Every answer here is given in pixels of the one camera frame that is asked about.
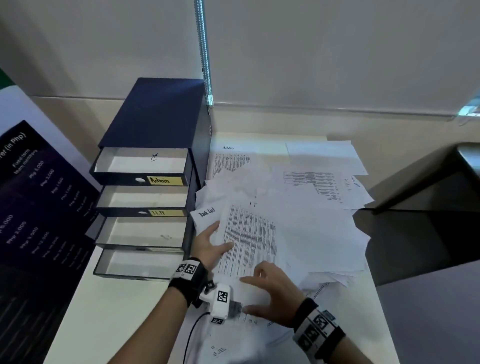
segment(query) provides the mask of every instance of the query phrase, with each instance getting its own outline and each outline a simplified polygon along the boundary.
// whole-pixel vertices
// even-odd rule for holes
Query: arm
[[[253,277],[242,277],[240,281],[259,287],[270,294],[270,305],[247,306],[244,308],[244,312],[247,314],[263,317],[288,328],[293,328],[297,332],[305,327],[303,323],[307,316],[316,310],[317,305],[312,300],[306,299],[305,295],[293,284],[283,270],[273,263],[261,262],[255,267]],[[334,341],[333,347],[330,347],[330,350],[327,351],[328,354],[324,358],[326,363],[372,364],[358,347],[344,336],[340,328],[335,333],[334,336],[341,333],[340,336],[337,336],[341,339]]]
[[[191,256],[198,258],[211,271],[220,256],[233,243],[213,246],[210,235],[218,229],[219,221],[199,234],[192,245]],[[187,300],[175,287],[169,287],[145,321],[127,340],[108,364],[166,364],[187,313]]]

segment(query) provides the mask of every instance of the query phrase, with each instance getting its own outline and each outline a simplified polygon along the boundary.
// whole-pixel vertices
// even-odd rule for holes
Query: person's right arm
[[[243,311],[247,314],[265,318],[297,331],[304,327],[302,323],[307,319],[307,315],[314,311],[307,308],[305,314],[301,312],[313,302],[307,302],[305,295],[283,270],[273,263],[261,262],[255,267],[253,277],[242,277],[240,281],[259,287],[270,294],[268,306],[246,306]],[[343,336],[338,343],[336,342],[328,353],[324,358],[328,364],[372,364],[346,336]]]

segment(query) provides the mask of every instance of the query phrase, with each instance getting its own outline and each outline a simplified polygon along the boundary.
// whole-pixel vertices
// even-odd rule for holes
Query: yellow sticky note
[[[183,212],[183,210],[148,210],[148,212],[150,212],[150,215],[155,217],[185,216],[185,212]]]
[[[183,181],[181,177],[154,177],[154,176],[147,176],[148,181],[150,184],[159,184],[159,185],[167,185],[167,186],[183,186]]]

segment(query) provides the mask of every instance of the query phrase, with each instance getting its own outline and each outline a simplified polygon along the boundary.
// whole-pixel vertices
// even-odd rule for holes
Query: white table
[[[217,133],[212,146],[254,142],[268,161],[288,158],[285,142],[325,140],[308,136]],[[75,291],[44,364],[105,364],[143,322],[163,292],[166,282],[107,279],[94,276],[100,257],[96,248]],[[378,364],[398,364],[382,306],[367,269],[349,288],[336,285],[324,306],[339,321],[358,347]],[[181,364],[188,333],[180,332],[169,363]],[[308,363],[305,355],[288,340],[270,353],[267,363]]]

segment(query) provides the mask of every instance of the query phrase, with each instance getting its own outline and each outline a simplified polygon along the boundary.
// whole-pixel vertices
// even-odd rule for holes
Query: roller blind
[[[215,103],[455,114],[478,0],[205,0]]]
[[[15,0],[0,68],[27,94],[124,98],[137,77],[202,78],[193,0]]]

